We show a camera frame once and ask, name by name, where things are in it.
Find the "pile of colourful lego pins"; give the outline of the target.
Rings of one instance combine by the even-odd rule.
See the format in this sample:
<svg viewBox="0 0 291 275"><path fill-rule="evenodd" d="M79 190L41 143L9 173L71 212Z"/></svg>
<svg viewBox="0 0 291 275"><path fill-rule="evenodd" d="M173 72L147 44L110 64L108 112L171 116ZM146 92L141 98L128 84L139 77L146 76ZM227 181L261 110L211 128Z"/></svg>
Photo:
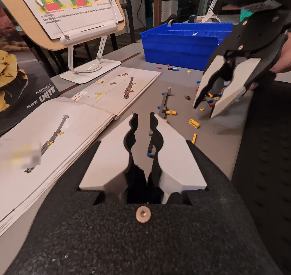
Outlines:
<svg viewBox="0 0 291 275"><path fill-rule="evenodd" d="M212 86L212 88L207 87L207 85L204 84L204 81L201 80L199 83L199 87L197 90L197 94L195 96L195 100L193 103L193 108L197 109L198 106L200 105L200 103L205 99L213 99L214 97L216 97L217 95L219 95L223 89L224 86L226 84L226 81L224 81L222 78L218 78L218 80L216 80Z"/></svg>

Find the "wooden post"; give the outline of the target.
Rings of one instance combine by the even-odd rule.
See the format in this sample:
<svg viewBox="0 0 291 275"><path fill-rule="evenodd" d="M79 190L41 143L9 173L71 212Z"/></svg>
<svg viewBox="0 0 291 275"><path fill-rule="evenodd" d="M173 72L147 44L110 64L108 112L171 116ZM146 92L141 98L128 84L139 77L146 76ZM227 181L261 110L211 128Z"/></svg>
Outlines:
<svg viewBox="0 0 291 275"><path fill-rule="evenodd" d="M153 0L153 21L154 27L160 26L162 23L162 0Z"/></svg>

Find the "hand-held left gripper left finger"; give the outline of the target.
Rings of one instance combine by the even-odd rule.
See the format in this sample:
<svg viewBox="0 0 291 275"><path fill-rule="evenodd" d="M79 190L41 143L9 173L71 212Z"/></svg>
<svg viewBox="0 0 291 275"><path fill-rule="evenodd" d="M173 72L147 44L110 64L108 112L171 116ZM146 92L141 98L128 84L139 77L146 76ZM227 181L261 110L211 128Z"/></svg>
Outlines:
<svg viewBox="0 0 291 275"><path fill-rule="evenodd" d="M101 141L89 164L79 189L104 192L108 201L127 202L127 192L135 180L136 166L132 156L138 114L133 113Z"/></svg>

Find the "white document stand wooden board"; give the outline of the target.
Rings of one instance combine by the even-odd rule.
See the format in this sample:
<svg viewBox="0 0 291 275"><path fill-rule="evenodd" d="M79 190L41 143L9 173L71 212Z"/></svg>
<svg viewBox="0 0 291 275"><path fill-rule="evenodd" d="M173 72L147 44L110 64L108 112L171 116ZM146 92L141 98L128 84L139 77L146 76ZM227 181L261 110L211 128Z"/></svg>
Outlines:
<svg viewBox="0 0 291 275"><path fill-rule="evenodd" d="M62 37L53 40L47 35L24 0L1 0L1 2L8 9L16 22L20 25L27 37L29 37L39 47L49 51L67 49L68 71L61 74L60 77L62 79L77 84L87 83L121 64L121 62L102 59L107 36L112 33L119 32L125 27L125 16L122 12L119 0L116 0L116 3L120 12L122 13L124 19L123 22L111 23L97 28L84 30L82 32L74 32L69 36L63 35ZM74 46L97 39L99 37L101 37L101 41L96 58L81 66L74 67Z"/></svg>

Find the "yellow car lego box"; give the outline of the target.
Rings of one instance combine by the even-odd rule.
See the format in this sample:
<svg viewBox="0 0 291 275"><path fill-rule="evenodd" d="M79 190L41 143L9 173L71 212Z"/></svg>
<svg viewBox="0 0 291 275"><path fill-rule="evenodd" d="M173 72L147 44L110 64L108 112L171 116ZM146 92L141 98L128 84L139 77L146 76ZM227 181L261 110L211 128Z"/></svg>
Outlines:
<svg viewBox="0 0 291 275"><path fill-rule="evenodd" d="M58 89L17 31L7 10L0 8L0 134L3 135Z"/></svg>

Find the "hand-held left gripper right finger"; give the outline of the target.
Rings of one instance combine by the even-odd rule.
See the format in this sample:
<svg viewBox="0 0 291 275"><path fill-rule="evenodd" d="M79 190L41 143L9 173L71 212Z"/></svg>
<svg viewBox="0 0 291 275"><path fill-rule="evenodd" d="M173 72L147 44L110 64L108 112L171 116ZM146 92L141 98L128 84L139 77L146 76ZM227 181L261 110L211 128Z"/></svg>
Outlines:
<svg viewBox="0 0 291 275"><path fill-rule="evenodd" d="M207 183L191 152L194 144L153 112L150 128L156 149L151 179L154 188L162 191L160 203L166 203L172 193L205 190Z"/></svg>

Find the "grey lego beam assembly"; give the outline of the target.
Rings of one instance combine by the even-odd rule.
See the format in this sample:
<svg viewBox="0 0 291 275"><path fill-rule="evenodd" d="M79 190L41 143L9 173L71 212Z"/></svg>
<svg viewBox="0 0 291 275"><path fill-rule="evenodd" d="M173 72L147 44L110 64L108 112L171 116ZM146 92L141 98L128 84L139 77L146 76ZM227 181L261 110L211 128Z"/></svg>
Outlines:
<svg viewBox="0 0 291 275"><path fill-rule="evenodd" d="M160 106L158 106L158 109L159 109L158 116L161 117L166 123L169 123L168 120L165 119L165 117L167 115L166 112L169 111L166 103L167 103L168 97L171 95L171 87L167 88L167 92L162 92L162 95L163 95L162 103ZM151 137L151 140L147 149L147 156L153 159L155 156L155 149L154 149L154 145L152 141L153 140L152 135L153 135L153 131L150 129L149 136Z"/></svg>

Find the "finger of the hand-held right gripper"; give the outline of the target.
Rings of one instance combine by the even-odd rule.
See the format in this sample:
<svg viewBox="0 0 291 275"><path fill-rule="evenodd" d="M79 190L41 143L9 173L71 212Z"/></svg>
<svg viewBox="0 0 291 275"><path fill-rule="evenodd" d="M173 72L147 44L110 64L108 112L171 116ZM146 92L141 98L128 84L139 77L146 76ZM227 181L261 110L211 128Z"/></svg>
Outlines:
<svg viewBox="0 0 291 275"><path fill-rule="evenodd" d="M245 83L259 64L261 58L249 58L240 62L234 69L233 78L224 89L221 98L215 103L210 118L214 118L232 105L246 92Z"/></svg>
<svg viewBox="0 0 291 275"><path fill-rule="evenodd" d="M193 108L196 109L209 93L213 96L219 94L224 88L224 82L230 81L235 68L235 60L226 60L223 56L217 55L208 68L204 71Z"/></svg>

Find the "white cabinet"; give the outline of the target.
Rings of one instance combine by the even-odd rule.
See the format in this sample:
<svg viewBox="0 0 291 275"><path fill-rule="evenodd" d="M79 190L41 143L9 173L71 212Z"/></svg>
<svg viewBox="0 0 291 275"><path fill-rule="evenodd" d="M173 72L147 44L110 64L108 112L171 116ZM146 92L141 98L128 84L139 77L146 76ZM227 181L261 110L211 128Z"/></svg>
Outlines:
<svg viewBox="0 0 291 275"><path fill-rule="evenodd" d="M162 24L178 23L178 3L179 0L162 0Z"/></svg>

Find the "blue plastic bin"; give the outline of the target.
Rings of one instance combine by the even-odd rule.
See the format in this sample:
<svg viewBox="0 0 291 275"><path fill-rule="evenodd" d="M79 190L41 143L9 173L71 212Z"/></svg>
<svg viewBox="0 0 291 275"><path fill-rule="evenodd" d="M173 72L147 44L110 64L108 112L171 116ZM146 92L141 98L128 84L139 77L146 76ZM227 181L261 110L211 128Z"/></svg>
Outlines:
<svg viewBox="0 0 291 275"><path fill-rule="evenodd" d="M204 71L233 23L163 24L141 35L146 62Z"/></svg>

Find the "teal plastic container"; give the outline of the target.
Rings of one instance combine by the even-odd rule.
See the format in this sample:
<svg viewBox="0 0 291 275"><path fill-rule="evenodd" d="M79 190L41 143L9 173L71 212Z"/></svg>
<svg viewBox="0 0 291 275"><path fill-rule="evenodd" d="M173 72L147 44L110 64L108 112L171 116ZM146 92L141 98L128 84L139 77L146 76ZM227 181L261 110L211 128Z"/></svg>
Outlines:
<svg viewBox="0 0 291 275"><path fill-rule="evenodd" d="M251 15L253 15L252 12L241 9L240 10L240 17L239 17L239 23L242 22L245 18L250 17Z"/></svg>

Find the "background white document stand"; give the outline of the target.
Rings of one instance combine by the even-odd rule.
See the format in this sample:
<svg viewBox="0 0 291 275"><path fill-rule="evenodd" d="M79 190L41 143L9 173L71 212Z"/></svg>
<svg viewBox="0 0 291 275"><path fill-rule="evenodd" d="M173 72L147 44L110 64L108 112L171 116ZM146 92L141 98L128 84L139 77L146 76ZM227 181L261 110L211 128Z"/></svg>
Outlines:
<svg viewBox="0 0 291 275"><path fill-rule="evenodd" d="M212 20L212 19L215 19L218 22L221 22L221 20L218 18L218 16L215 15L214 12L213 12L213 9L214 9L214 6L215 6L216 2L217 2L217 0L212 0L211 1L211 4L209 6L207 14L202 17L202 20L201 20L202 23L205 23L205 22L207 22L209 20Z"/></svg>

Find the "white lego instruction booklet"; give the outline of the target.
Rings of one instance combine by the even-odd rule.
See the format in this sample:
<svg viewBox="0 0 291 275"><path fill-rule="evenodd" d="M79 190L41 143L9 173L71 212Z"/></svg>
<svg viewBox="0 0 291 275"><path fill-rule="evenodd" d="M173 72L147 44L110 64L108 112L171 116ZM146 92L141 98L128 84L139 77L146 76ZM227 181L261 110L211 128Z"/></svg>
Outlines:
<svg viewBox="0 0 291 275"><path fill-rule="evenodd" d="M160 74L120 66L71 98L46 101L1 137L1 236Z"/></svg>

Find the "person's right hand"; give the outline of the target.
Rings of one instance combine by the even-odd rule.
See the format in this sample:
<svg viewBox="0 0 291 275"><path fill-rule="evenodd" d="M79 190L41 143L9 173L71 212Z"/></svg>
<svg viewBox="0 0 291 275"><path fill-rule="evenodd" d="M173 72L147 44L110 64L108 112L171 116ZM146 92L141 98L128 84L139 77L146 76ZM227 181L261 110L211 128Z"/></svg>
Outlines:
<svg viewBox="0 0 291 275"><path fill-rule="evenodd" d="M250 85L249 91L258 91L257 87L269 87L275 80L277 74L288 73L291 71L291 32L288 31L288 39L284 43L280 58L275 65L270 69L270 73L259 78L258 82Z"/></svg>

